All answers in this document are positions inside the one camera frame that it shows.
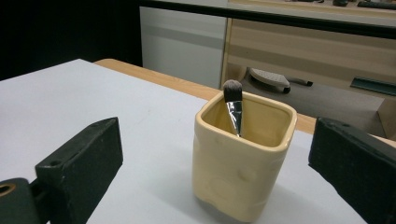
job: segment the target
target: brush ferrule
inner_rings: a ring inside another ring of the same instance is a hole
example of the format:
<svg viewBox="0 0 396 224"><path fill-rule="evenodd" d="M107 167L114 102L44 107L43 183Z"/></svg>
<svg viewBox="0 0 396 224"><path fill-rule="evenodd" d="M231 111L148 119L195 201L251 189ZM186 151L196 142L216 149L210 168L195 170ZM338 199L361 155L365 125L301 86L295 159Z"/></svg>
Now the brush ferrule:
<svg viewBox="0 0 396 224"><path fill-rule="evenodd" d="M227 102L228 113L230 114L233 128L236 131L236 135L241 137L241 126L242 126L242 101Z"/></svg>

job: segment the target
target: makeup brush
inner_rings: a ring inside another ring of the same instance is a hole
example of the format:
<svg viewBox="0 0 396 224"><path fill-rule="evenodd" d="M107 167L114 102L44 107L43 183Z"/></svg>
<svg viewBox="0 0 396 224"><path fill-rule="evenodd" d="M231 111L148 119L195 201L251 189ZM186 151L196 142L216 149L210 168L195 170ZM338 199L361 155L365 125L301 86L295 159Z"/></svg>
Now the makeup brush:
<svg viewBox="0 0 396 224"><path fill-rule="evenodd" d="M223 85L224 101L235 129L236 135L241 137L242 125L242 84L236 80L227 80Z"/></svg>

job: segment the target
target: ceramic cup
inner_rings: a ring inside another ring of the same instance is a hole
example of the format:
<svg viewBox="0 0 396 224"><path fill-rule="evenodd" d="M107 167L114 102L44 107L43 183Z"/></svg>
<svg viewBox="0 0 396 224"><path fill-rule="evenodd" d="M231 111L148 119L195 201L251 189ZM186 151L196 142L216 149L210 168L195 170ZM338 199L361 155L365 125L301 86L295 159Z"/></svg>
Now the ceramic cup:
<svg viewBox="0 0 396 224"><path fill-rule="evenodd" d="M256 220L276 182L296 121L289 105L243 92L242 137L237 137L220 92L195 117L195 196L236 220Z"/></svg>

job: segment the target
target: cream ceramic cup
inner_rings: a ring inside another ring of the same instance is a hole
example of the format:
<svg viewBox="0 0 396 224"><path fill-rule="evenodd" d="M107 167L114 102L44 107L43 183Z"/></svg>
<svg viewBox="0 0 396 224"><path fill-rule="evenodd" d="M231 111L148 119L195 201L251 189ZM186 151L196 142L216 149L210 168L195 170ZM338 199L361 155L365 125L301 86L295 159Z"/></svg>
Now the cream ceramic cup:
<svg viewBox="0 0 396 224"><path fill-rule="evenodd" d="M239 221L256 220L276 182L296 121L289 105L243 92L239 138L220 92L195 117L195 196Z"/></svg>

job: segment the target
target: dark background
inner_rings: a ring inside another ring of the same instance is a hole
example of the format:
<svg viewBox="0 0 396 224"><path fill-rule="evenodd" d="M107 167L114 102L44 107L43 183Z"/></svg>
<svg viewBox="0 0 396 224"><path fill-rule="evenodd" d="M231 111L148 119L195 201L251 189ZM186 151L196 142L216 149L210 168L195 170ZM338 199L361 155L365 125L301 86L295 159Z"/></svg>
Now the dark background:
<svg viewBox="0 0 396 224"><path fill-rule="evenodd" d="M0 3L0 80L75 59L142 65L134 0Z"/></svg>

